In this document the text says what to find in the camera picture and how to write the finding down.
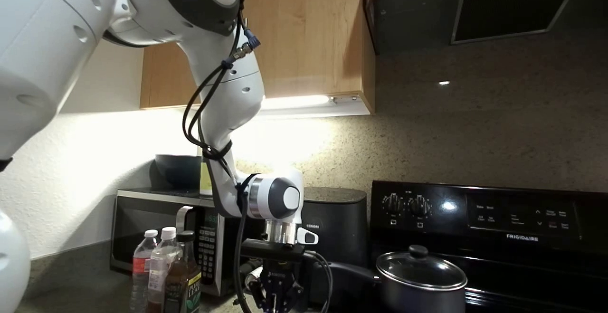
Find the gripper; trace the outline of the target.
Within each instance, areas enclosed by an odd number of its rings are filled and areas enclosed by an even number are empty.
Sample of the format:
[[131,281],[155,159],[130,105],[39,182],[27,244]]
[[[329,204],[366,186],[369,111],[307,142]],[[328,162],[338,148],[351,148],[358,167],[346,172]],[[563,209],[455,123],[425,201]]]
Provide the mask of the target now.
[[298,304],[304,288],[297,283],[295,262],[263,260],[260,282],[249,283],[249,291],[256,306],[264,313],[274,313],[275,298],[267,291],[282,291],[279,313],[289,313]]

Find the white paper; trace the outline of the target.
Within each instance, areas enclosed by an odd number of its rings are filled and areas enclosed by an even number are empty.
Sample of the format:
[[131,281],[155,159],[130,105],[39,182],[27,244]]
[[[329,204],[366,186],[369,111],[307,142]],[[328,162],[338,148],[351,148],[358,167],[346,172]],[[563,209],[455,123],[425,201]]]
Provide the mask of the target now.
[[257,267],[249,272],[244,278],[244,284],[247,291],[251,291],[251,286],[260,280],[263,266]]

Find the black air fryer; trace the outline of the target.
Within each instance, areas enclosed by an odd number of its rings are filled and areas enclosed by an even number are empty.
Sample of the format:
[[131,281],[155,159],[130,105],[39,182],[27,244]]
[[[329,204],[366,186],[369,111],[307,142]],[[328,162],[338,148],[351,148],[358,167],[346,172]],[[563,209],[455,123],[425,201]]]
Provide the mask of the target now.
[[[351,188],[306,187],[302,223],[305,229],[319,236],[319,242],[307,246],[307,250],[320,253],[328,263],[368,267],[367,192]],[[321,307],[327,298],[326,274],[318,263],[303,267],[308,303]],[[332,274],[331,307],[339,309],[355,304],[362,296],[366,282],[343,270],[332,270]]]

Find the black cap tea bottle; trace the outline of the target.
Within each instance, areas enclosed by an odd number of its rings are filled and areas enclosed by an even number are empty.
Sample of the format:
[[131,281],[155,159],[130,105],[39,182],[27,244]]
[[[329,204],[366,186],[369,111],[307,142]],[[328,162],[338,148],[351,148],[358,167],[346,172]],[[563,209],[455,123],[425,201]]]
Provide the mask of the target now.
[[165,278],[162,313],[199,313],[202,272],[196,262],[195,232],[178,233],[178,252]]

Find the white cap clear bottle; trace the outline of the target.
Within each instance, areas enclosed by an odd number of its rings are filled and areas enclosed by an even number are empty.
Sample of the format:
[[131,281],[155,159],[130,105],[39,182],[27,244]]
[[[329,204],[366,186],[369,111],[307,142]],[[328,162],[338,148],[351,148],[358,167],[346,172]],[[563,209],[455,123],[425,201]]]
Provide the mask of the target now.
[[176,227],[164,227],[161,230],[161,242],[150,257],[146,313],[162,313],[165,281],[170,266],[180,252]]

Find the yellow container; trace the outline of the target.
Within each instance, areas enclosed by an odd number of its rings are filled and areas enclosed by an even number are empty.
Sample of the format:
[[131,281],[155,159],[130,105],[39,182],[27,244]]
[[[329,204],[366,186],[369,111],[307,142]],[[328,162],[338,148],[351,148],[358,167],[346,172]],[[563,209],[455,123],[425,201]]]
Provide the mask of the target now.
[[204,196],[213,196],[213,185],[206,159],[200,160],[199,192]]

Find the red label water bottle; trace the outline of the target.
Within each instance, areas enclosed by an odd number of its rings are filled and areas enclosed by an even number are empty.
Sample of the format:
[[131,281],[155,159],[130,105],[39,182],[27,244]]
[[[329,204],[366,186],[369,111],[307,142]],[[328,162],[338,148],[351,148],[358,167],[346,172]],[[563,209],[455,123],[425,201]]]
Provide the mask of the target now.
[[158,231],[148,229],[143,240],[135,248],[132,257],[132,280],[129,313],[146,313],[148,283],[150,277],[150,259],[152,251],[158,245]]

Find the black pot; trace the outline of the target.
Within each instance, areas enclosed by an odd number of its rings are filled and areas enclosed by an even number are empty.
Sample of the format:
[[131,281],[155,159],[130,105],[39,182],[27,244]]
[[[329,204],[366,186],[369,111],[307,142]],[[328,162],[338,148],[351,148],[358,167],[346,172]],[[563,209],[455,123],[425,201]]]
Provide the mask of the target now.
[[466,313],[466,288],[458,291],[426,291],[397,283],[376,270],[346,263],[331,262],[331,270],[351,275],[380,285],[381,304],[394,313]]

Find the glass pot lid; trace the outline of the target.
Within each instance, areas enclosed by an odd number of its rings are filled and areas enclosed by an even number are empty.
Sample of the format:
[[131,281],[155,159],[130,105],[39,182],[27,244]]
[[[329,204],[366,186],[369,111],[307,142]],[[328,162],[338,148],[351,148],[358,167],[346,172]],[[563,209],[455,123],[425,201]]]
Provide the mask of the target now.
[[389,280],[426,291],[458,291],[468,284],[460,267],[431,255],[422,245],[410,245],[405,252],[382,253],[375,266]]

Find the microwave door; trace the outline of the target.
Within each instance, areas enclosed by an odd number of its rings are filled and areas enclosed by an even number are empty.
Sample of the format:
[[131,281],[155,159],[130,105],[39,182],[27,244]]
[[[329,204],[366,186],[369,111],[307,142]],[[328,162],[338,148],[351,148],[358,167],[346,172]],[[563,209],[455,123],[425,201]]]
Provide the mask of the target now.
[[109,267],[130,274],[135,248],[148,229],[175,226],[176,213],[184,205],[196,206],[199,200],[184,196],[118,190],[114,203]]

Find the stove knob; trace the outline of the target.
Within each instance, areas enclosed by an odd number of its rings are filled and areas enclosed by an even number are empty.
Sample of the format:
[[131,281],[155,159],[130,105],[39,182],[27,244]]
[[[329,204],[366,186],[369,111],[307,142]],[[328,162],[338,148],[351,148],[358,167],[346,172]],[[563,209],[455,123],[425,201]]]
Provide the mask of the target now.
[[408,209],[412,216],[417,218],[425,218],[430,214],[431,204],[424,195],[417,194],[409,198]]
[[384,213],[391,217],[399,217],[404,208],[404,199],[402,195],[391,193],[384,196],[381,202],[381,207]]

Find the silver microwave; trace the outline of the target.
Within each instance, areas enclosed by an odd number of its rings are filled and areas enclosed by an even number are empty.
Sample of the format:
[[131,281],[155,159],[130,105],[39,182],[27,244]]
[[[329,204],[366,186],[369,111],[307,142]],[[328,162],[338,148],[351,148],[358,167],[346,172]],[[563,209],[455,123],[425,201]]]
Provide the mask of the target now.
[[132,257],[148,229],[173,226],[195,233],[195,258],[202,270],[202,291],[214,296],[234,291],[234,248],[239,220],[226,218],[209,196],[197,190],[118,190],[114,204],[110,267],[131,272]]

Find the dark bowl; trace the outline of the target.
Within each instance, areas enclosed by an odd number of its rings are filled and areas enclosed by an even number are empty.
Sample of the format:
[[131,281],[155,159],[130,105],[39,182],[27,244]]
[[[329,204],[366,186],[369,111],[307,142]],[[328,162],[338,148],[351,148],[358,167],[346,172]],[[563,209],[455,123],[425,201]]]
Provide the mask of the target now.
[[150,167],[151,184],[173,190],[200,189],[200,156],[156,154]]

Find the under cabinet light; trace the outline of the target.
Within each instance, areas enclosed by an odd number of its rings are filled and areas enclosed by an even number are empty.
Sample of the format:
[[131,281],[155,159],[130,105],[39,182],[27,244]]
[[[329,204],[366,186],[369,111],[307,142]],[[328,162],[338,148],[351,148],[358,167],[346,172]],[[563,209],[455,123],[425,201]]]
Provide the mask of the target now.
[[266,98],[261,103],[260,117],[319,118],[370,115],[372,111],[360,96],[292,96]]

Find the black stove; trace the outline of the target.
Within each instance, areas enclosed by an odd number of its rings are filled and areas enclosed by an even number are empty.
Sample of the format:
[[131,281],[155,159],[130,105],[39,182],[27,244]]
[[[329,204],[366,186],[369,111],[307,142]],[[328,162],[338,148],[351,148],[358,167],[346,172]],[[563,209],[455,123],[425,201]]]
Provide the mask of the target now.
[[[417,194],[428,217],[409,211]],[[608,313],[608,193],[375,180],[370,213],[373,257],[416,244],[457,265],[466,313]]]

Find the wooden cabinet door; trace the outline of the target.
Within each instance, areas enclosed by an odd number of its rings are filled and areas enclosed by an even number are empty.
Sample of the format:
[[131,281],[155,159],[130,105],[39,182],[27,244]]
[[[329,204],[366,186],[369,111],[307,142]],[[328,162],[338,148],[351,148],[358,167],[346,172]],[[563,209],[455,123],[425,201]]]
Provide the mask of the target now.
[[267,98],[358,94],[362,0],[245,0]]
[[144,47],[141,109],[185,107],[195,92],[188,58],[176,43]]

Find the range hood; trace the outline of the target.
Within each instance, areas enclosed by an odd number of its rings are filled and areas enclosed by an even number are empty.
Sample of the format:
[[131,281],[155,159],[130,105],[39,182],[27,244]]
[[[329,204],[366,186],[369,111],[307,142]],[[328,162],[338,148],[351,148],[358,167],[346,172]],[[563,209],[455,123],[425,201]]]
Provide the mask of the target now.
[[608,0],[372,0],[378,55],[608,26]]

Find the wooden wall cabinet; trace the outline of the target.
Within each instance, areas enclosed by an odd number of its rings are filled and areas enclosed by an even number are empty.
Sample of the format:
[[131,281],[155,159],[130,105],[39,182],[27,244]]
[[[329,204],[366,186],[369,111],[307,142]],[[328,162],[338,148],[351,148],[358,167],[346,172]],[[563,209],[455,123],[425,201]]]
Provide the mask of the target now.
[[205,118],[374,113],[375,56],[363,0],[245,0],[261,46],[237,60]]

